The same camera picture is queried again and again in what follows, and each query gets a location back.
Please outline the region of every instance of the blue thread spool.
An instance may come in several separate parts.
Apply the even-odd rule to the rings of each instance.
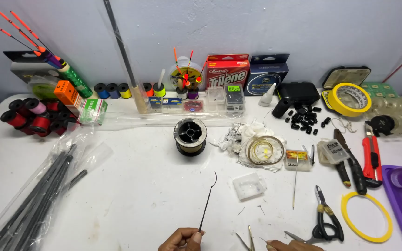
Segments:
[[[109,98],[109,93],[106,91],[106,85],[104,83],[96,84],[96,86],[94,86],[94,91],[97,92],[101,99]]]
[[[109,85],[106,86],[106,90],[108,93],[111,95],[112,99],[118,99],[120,98],[120,93],[117,90],[117,85],[115,83],[110,83]]]

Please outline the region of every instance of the white wall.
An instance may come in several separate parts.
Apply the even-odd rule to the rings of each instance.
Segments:
[[[289,52],[286,81],[318,87],[335,66],[367,65],[368,81],[381,81],[402,60],[402,0],[111,0],[132,64],[143,82],[178,56],[203,64],[211,53]],[[109,36],[102,0],[0,0],[43,42],[84,76],[90,85],[121,83],[125,77]],[[20,35],[2,17],[0,27]],[[9,71],[3,50],[22,50],[0,32],[0,101],[27,92]],[[402,70],[389,81],[402,93]]]

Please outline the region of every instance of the red utility knife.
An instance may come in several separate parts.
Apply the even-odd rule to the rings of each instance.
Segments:
[[[381,158],[379,155],[378,141],[373,134],[371,126],[365,124],[365,134],[362,140],[364,147],[364,177],[368,187],[376,188],[382,185]]]

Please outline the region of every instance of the green and white box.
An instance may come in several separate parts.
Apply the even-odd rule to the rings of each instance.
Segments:
[[[96,123],[102,125],[108,104],[103,99],[87,99],[83,103],[83,111],[80,113],[81,124]]]

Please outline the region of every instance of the berkley logo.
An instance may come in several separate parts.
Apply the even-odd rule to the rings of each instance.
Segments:
[[[209,71],[209,73],[212,73],[212,74],[223,74],[223,73],[227,73],[227,72],[229,72],[229,70],[226,70],[226,69],[212,69]]]

